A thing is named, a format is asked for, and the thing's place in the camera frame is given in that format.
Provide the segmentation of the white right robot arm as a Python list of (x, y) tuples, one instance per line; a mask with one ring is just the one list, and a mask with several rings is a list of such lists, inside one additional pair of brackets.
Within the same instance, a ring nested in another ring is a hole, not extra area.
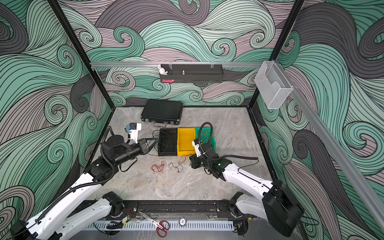
[(244, 193), (233, 198), (235, 216), (252, 215), (267, 220), (281, 235), (290, 237), (304, 215), (304, 208), (289, 187), (280, 180), (259, 178), (219, 157), (210, 143), (192, 142), (195, 154), (190, 156), (193, 169), (204, 168), (217, 179), (234, 184)]

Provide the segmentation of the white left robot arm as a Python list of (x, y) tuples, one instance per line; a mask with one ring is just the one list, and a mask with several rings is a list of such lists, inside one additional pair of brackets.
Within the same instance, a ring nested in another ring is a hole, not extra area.
[(28, 221), (18, 221), (11, 227), (12, 240), (66, 240), (95, 221), (120, 217), (124, 210), (122, 198), (114, 192), (102, 196), (91, 206), (73, 211), (92, 193), (111, 180), (123, 163), (146, 155), (158, 143), (156, 138), (143, 138), (130, 144), (124, 137), (104, 138), (101, 156), (62, 195)]

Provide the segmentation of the black plastic bin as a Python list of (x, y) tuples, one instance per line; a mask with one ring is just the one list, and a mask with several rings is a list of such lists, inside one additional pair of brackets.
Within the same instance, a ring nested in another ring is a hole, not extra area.
[(177, 156), (178, 129), (160, 129), (158, 156)]

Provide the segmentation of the green plastic bin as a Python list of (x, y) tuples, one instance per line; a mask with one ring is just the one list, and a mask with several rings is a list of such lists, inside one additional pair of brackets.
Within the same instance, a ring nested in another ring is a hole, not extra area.
[(210, 143), (213, 146), (214, 150), (216, 150), (216, 140), (214, 133), (211, 133), (210, 128), (203, 128), (200, 134), (202, 144), (207, 143), (209, 137), (211, 137)]

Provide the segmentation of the black aluminium carry case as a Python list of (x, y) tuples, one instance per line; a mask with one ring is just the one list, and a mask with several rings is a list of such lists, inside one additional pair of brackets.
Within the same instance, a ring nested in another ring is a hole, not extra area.
[(141, 113), (141, 120), (147, 123), (179, 125), (183, 108), (182, 102), (149, 99)]

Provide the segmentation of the yellow plastic bin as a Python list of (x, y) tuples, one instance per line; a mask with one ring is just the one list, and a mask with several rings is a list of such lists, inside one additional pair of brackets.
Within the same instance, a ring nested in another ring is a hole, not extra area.
[(196, 153), (192, 142), (196, 139), (195, 128), (178, 128), (177, 154), (178, 156)]

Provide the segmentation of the round blue white button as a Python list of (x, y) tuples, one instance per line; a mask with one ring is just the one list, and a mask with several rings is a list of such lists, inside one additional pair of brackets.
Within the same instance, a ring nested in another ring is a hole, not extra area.
[(182, 218), (179, 219), (179, 225), (181, 227), (186, 226), (186, 224), (187, 224), (187, 219), (186, 218), (182, 217)]

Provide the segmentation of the white rabbit figurine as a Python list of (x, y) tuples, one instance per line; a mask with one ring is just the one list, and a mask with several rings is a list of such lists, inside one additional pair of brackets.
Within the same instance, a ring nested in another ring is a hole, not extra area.
[(165, 68), (163, 68), (161, 65), (158, 65), (157, 68), (159, 70), (160, 75), (167, 75), (168, 74), (168, 71), (166, 71)]

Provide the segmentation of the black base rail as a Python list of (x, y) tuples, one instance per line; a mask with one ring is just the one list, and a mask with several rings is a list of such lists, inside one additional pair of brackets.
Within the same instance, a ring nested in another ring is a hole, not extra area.
[(145, 214), (211, 214), (218, 218), (243, 219), (250, 216), (260, 218), (262, 214), (266, 220), (299, 219), (303, 216), (303, 209), (288, 199), (265, 197), (264, 201), (238, 192), (230, 200), (122, 200), (120, 218), (136, 217), (138, 212)]

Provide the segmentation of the black wall shelf tray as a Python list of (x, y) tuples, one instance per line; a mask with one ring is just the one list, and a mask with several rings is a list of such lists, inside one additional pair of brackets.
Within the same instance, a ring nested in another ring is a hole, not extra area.
[(174, 80), (174, 83), (219, 83), (224, 79), (222, 65), (214, 64), (161, 64), (167, 75), (162, 80)]

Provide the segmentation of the red handled scissors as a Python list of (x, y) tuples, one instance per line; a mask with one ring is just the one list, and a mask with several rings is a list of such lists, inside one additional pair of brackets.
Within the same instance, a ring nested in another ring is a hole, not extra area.
[(138, 213), (156, 227), (157, 235), (160, 238), (165, 238), (167, 236), (167, 232), (171, 228), (171, 224), (168, 221), (160, 221), (159, 222), (159, 221), (154, 220), (150, 216), (148, 216), (148, 215), (146, 215), (140, 211)]

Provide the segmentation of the clear acrylic wall holder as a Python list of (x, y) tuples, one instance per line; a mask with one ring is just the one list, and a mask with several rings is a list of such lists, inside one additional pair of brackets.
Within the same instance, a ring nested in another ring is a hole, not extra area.
[(255, 84), (268, 109), (279, 109), (291, 94), (293, 86), (283, 66), (264, 61), (255, 77)]

